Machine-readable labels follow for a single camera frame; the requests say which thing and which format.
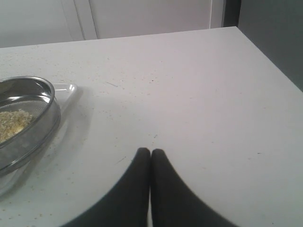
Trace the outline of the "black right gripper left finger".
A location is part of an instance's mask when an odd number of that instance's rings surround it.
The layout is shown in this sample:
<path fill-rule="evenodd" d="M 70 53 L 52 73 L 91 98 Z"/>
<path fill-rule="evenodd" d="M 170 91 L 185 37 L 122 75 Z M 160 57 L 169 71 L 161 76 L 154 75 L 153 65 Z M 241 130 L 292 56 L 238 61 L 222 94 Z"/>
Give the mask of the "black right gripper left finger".
<path fill-rule="evenodd" d="M 149 209 L 151 153 L 139 148 L 115 186 L 65 227 L 146 227 Z"/>

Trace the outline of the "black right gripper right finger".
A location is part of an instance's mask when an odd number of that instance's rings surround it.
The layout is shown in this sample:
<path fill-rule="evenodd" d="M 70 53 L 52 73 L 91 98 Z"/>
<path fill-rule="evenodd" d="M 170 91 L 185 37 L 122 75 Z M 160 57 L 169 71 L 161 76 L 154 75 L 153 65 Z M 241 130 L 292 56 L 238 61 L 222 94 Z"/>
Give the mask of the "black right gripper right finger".
<path fill-rule="evenodd" d="M 234 227 L 183 182 L 162 149 L 151 154 L 151 216 L 154 227 Z"/>

